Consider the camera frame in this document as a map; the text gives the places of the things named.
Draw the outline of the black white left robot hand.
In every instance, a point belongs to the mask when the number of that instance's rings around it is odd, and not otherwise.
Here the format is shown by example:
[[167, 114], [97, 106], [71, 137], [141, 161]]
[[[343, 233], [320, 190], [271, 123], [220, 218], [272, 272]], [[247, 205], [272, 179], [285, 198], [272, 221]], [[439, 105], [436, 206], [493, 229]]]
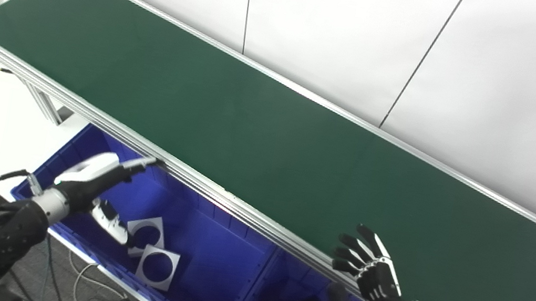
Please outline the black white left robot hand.
[[108, 200], [101, 195], [120, 183], [129, 183], [133, 176], [158, 165], [156, 157], [136, 158], [121, 162], [115, 152], [96, 154], [70, 167], [54, 179], [56, 189], [70, 206], [70, 213], [89, 213], [99, 227], [125, 247], [135, 243], [127, 225]]

